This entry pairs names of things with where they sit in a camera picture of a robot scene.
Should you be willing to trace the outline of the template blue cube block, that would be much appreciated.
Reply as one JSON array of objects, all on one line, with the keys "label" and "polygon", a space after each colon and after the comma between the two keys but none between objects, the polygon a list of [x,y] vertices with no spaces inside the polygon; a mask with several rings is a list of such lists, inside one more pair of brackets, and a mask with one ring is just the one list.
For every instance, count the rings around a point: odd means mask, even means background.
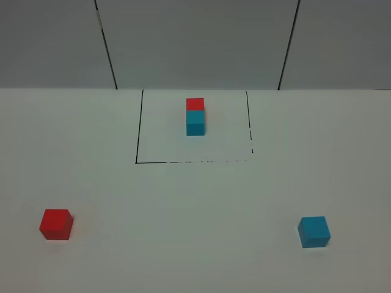
[{"label": "template blue cube block", "polygon": [[205,111],[189,110],[186,112],[186,135],[204,136],[205,135]]}]

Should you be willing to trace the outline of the template red cube block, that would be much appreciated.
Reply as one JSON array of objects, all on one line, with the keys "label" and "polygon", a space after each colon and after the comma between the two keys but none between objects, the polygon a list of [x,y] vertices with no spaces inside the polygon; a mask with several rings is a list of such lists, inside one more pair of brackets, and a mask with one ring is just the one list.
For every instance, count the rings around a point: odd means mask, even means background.
[{"label": "template red cube block", "polygon": [[205,102],[203,98],[187,98],[186,99],[187,111],[204,111]]}]

